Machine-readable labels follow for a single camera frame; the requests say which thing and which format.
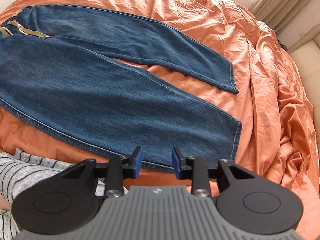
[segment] wrinkled fabric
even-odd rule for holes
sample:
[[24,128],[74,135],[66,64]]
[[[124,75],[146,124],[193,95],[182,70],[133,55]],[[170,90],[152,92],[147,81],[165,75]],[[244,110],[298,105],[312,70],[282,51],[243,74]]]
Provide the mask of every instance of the wrinkled fabric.
[[[52,38],[24,35],[11,21]],[[150,19],[73,5],[26,7],[3,25],[13,34],[0,35],[0,106],[25,122],[108,158],[140,146],[143,167],[157,171],[173,172],[174,146],[209,163],[234,160],[238,120],[113,60],[207,69],[233,88],[230,62],[208,47]]]
[[[237,95],[159,65],[137,67],[239,119],[243,128],[236,163],[296,193],[304,206],[296,231],[307,240],[320,235],[319,157],[313,108],[294,62],[279,48],[272,30],[230,0],[17,0],[0,15],[0,22],[25,6],[54,3],[107,8],[160,20],[230,60]],[[19,147],[71,163],[90,157],[105,161],[40,132],[4,109],[0,112],[0,147],[11,154]],[[138,179],[124,183],[127,188],[190,186],[190,181],[178,181],[172,174],[145,169]],[[216,193],[214,182],[211,187]]]

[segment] bed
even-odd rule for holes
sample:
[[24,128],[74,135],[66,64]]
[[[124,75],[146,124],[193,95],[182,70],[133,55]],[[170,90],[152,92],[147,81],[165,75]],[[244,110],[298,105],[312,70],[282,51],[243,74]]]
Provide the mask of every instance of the bed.
[[[279,47],[275,33],[249,10],[230,0],[17,0],[0,14],[0,23],[29,5],[75,4],[150,17],[182,31],[233,63],[238,94],[219,90],[159,65],[143,68],[175,87],[225,110],[242,122],[236,163],[296,193],[304,213],[297,232],[320,235],[319,155],[308,101],[297,66]],[[0,148],[77,163],[106,158],[59,141],[0,108]],[[131,185],[177,185],[173,174],[143,169]],[[218,190],[211,182],[212,193]]]

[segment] headboard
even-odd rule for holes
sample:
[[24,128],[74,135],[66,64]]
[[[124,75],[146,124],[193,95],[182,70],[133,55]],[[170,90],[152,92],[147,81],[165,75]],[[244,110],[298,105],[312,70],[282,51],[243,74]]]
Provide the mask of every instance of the headboard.
[[289,51],[299,70],[308,100],[313,105],[313,122],[320,148],[320,24]]

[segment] small logo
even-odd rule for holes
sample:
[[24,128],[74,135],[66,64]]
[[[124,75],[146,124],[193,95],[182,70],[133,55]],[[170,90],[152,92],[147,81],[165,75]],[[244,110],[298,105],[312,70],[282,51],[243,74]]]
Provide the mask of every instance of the small logo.
[[162,189],[160,189],[160,188],[155,188],[155,189],[153,190],[153,192],[156,193],[156,194],[160,194],[160,193],[162,192]]

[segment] metal screw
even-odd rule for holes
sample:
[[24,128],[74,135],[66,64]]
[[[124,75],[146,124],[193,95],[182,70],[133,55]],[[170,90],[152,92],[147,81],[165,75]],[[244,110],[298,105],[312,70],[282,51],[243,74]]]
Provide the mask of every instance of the metal screw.
[[120,190],[117,189],[110,189],[107,191],[107,197],[116,198],[121,196]]
[[207,197],[207,196],[209,196],[209,192],[206,189],[199,188],[193,192],[193,195],[195,195],[197,197]]
[[162,192],[162,189],[160,189],[160,188],[155,188],[153,190],[153,193],[156,193],[156,194],[160,194],[161,192]]

